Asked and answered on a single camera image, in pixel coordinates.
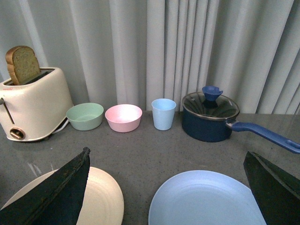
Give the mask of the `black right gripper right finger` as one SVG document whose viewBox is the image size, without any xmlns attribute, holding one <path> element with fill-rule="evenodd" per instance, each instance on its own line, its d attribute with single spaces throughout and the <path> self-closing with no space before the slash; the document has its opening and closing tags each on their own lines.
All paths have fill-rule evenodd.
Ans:
<svg viewBox="0 0 300 225">
<path fill-rule="evenodd" d="M 255 152 L 247 152 L 244 170 L 268 225 L 300 223 L 300 180 Z"/>
</svg>

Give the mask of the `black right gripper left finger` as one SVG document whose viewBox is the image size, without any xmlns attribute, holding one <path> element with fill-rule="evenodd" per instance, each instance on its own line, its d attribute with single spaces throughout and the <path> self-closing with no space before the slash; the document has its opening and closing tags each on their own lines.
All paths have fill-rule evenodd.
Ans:
<svg viewBox="0 0 300 225">
<path fill-rule="evenodd" d="M 83 206 L 90 149 L 0 211 L 2 225 L 75 225 Z"/>
</svg>

